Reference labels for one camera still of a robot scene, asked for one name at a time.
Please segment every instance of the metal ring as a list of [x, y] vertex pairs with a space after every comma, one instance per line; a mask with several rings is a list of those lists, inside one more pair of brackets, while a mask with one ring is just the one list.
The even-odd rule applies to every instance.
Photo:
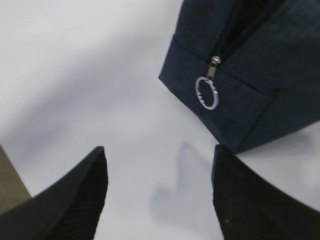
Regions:
[[[206, 105], [205, 101], [202, 99], [201, 92], [199, 91], [199, 84], [201, 81], [205, 81], [210, 86], [210, 88], [212, 90], [213, 103], [211, 106]], [[196, 92], [196, 96], [198, 97], [201, 105], [204, 106], [206, 109], [214, 110], [218, 106], [218, 104], [219, 104], [218, 92], [214, 86], [214, 83], [211, 80], [209, 80], [208, 78], [206, 78], [204, 76], [198, 77], [198, 79], [195, 82], [195, 92]]]

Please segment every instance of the bag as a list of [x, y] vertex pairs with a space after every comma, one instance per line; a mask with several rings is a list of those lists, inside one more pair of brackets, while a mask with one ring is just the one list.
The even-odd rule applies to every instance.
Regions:
[[184, 0], [159, 79], [240, 153], [320, 120], [320, 2]]
[[93, 240], [108, 188], [102, 146], [55, 184], [0, 215], [1, 240]]
[[220, 145], [212, 185], [225, 240], [320, 239], [320, 212], [268, 183]]

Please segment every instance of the floor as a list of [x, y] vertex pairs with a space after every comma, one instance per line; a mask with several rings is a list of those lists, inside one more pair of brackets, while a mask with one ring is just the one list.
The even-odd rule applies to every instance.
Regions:
[[[158, 80], [181, 0], [0, 0], [0, 143], [34, 196], [104, 146], [96, 240], [222, 240], [217, 141]], [[239, 157], [320, 210], [320, 124]]]

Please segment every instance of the navy blue bag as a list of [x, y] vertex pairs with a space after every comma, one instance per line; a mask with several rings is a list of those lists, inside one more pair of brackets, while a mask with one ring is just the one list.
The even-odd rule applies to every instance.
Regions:
[[240, 153], [320, 120], [320, 1], [184, 0], [159, 79]]

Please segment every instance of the zipper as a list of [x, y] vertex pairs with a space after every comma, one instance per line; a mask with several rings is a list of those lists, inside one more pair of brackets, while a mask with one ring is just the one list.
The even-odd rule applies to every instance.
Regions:
[[[285, 0], [269, 0], [269, 2], [265, 5], [260, 5], [259, 7], [261, 8], [261, 12], [258, 12], [257, 15], [253, 16], [253, 23], [248, 24], [247, 22], [245, 24], [247, 24], [248, 26], [245, 26], [244, 29], [237, 29], [240, 30], [238, 36], [236, 36], [235, 40], [233, 40], [231, 43], [229, 43], [228, 46], [226, 46], [228, 38], [230, 37], [230, 35], [232, 35], [233, 31], [235, 30], [235, 27], [237, 26], [237, 20], [239, 20], [239, 17], [242, 16], [243, 11], [248, 10], [245, 9], [246, 4], [251, 3], [252, 5], [254, 5], [256, 4], [256, 2], [257, 0], [234, 0], [234, 4], [231, 8], [225, 27], [222, 30], [222, 33], [210, 54], [211, 57], [208, 60], [210, 61], [210, 64], [206, 77], [201, 76], [196, 81], [195, 90], [197, 97], [200, 103], [208, 110], [215, 109], [219, 103], [218, 92], [213, 83], [218, 66], [223, 64], [230, 56], [232, 56], [232, 54], [237, 49], [239, 49], [239, 47], [241, 47], [241, 45], [244, 44], [247, 41], [247, 39], [249, 39], [264, 22], [268, 20], [272, 13], [274, 13], [285, 2]], [[212, 89], [214, 100], [211, 106], [206, 105], [205, 101], [201, 96], [199, 90], [199, 82], [201, 80], [204, 80], [207, 84], [209, 84], [209, 86]]]

